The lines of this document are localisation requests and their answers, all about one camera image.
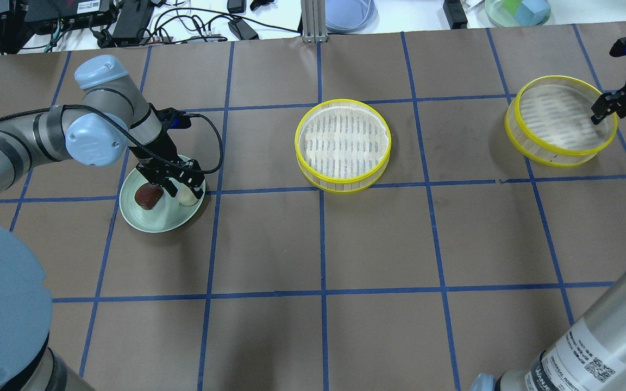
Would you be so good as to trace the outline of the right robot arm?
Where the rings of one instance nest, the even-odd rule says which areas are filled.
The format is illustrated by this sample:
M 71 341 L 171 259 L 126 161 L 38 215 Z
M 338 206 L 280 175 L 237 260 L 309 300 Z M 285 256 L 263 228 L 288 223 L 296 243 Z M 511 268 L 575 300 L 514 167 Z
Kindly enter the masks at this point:
M 609 54 L 626 55 L 626 36 Z M 626 116 L 626 79 L 616 92 L 599 92 L 563 75 L 525 84 L 504 118 L 520 153 L 545 166 L 569 168 L 606 148 Z M 626 271 L 526 369 L 502 376 L 481 373 L 472 390 L 626 390 Z

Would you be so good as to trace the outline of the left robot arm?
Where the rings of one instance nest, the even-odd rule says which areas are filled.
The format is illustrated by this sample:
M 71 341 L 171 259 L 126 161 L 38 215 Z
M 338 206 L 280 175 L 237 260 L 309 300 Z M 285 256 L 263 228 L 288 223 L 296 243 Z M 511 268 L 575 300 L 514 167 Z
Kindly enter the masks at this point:
M 166 232 L 186 223 L 206 193 L 204 170 L 177 153 L 167 133 L 186 129 L 191 114 L 157 110 L 114 55 L 98 55 L 75 74 L 79 105 L 54 105 L 0 118 L 0 193 L 37 166 L 73 159 L 104 167 L 129 149 L 142 183 L 126 180 L 122 207 L 145 213 Z M 0 390 L 89 390 L 49 347 L 52 295 L 32 251 L 0 226 Z

